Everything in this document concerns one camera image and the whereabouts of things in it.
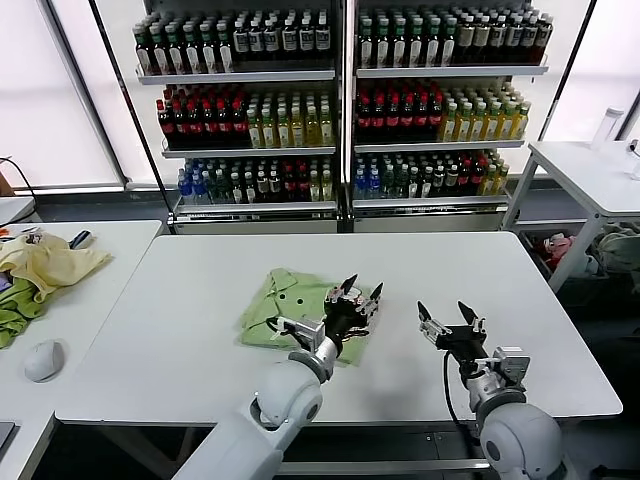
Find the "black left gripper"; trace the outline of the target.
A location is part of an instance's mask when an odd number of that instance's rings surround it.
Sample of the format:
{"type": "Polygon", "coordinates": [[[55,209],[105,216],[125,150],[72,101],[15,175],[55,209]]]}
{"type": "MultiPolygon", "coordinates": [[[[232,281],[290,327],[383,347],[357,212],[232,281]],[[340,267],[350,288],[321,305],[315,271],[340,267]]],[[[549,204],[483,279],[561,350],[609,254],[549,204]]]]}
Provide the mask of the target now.
{"type": "Polygon", "coordinates": [[[325,335],[335,344],[342,345],[352,337],[367,336],[369,316],[379,309],[382,284],[379,284],[368,297],[357,297],[354,288],[357,275],[345,279],[340,285],[328,291],[324,302],[325,335]]]}

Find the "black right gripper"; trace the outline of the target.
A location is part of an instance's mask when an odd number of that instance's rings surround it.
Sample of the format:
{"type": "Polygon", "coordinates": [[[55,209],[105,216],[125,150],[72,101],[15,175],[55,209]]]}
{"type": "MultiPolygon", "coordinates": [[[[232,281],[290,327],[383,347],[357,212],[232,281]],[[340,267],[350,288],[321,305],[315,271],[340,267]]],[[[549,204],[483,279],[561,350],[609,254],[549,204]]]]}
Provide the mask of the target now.
{"type": "Polygon", "coordinates": [[[480,317],[470,306],[458,302],[458,308],[466,325],[446,327],[433,319],[421,302],[417,302],[419,329],[431,343],[437,342],[437,348],[448,351],[458,362],[461,373],[475,373],[477,360],[485,359],[484,342],[487,334],[484,328],[485,318],[480,317]]]}

